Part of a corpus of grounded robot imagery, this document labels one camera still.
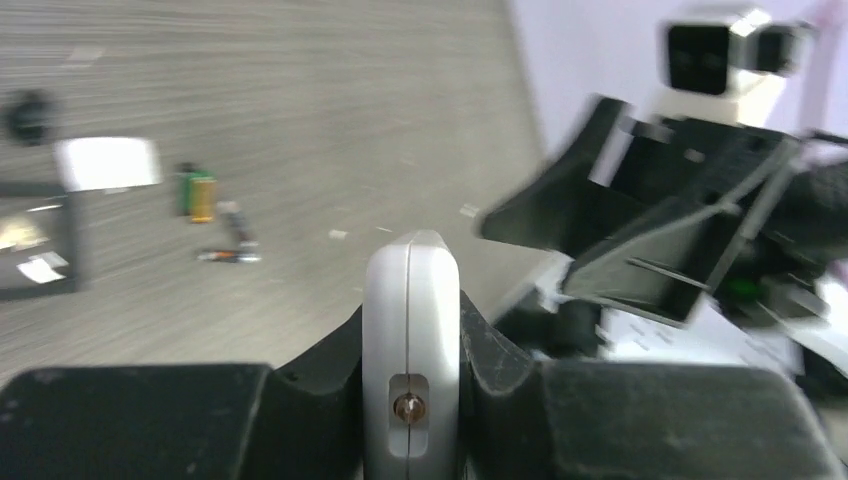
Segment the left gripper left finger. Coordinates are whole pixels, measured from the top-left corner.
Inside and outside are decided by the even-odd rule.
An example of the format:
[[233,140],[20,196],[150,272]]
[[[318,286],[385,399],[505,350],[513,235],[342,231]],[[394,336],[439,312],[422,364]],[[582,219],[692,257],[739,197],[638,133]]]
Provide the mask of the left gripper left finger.
[[1,393],[5,479],[350,479],[361,317],[281,368],[45,367]]

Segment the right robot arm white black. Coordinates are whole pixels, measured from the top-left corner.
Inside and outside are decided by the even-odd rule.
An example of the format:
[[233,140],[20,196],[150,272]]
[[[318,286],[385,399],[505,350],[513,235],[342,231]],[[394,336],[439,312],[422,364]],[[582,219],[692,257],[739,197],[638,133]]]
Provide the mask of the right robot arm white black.
[[481,237],[566,255],[549,356],[781,369],[847,392],[843,137],[769,130],[721,109],[625,124],[600,98],[561,156],[482,219]]

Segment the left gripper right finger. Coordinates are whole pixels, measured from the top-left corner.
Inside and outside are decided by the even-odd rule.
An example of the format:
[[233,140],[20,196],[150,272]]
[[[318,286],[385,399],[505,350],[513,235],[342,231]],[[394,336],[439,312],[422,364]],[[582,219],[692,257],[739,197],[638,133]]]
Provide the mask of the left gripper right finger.
[[460,429],[481,479],[841,479],[799,389],[766,370],[539,362],[461,301]]

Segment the dark aaa battery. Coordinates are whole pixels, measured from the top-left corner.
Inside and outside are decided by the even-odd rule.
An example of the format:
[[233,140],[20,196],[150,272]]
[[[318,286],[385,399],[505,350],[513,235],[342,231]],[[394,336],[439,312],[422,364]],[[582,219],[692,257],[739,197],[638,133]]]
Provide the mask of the dark aaa battery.
[[243,249],[202,249],[196,254],[196,259],[202,262],[247,264],[259,262],[261,256],[254,251]]
[[241,248],[256,248],[259,245],[243,210],[237,202],[232,200],[218,201],[217,209]]

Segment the green yellow battery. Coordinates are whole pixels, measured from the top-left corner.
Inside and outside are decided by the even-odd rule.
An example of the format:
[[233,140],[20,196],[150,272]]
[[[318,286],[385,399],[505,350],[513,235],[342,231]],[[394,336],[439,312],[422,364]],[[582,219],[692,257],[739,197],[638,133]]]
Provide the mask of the green yellow battery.
[[194,224],[210,223],[216,214],[217,178],[191,162],[177,170],[177,214]]

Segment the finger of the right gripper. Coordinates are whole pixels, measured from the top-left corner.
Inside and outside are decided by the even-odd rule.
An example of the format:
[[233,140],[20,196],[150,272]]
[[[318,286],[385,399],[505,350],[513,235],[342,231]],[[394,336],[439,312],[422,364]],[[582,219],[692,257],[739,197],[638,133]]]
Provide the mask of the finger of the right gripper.
[[620,235],[656,227],[656,208],[589,178],[611,138],[649,136],[654,122],[629,118],[629,105],[599,96],[562,153],[536,179],[486,213],[478,235],[486,240],[580,255]]

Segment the white remote with dark buttons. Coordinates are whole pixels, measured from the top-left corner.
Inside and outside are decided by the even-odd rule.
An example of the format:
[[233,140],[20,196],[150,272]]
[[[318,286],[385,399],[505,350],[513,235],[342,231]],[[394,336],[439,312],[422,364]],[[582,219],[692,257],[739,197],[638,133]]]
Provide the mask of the white remote with dark buttons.
[[442,237],[419,230],[380,248],[361,313],[365,478],[456,478],[460,278]]

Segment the black framed display box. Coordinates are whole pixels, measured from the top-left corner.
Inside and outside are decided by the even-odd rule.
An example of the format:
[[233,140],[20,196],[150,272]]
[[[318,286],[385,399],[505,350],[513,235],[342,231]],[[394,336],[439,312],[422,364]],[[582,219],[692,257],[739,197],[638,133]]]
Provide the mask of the black framed display box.
[[79,290],[79,227],[71,194],[58,183],[1,183],[1,300]]

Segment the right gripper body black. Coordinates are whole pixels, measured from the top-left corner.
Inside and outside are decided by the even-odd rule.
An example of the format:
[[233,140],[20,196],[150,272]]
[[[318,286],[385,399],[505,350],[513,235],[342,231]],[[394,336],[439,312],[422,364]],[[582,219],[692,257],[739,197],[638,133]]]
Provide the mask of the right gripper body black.
[[817,322],[816,283],[847,257],[847,164],[819,164],[815,131],[796,138],[731,127],[679,191],[581,254],[564,294],[678,326],[712,298],[730,321]]

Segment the long white remote control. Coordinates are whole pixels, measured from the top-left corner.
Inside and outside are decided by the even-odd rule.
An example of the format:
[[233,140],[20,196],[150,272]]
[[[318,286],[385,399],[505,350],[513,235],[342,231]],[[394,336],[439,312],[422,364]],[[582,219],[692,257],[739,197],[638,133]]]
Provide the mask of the long white remote control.
[[61,182],[69,192],[124,190],[159,184],[155,144],[143,138],[84,137],[54,143]]

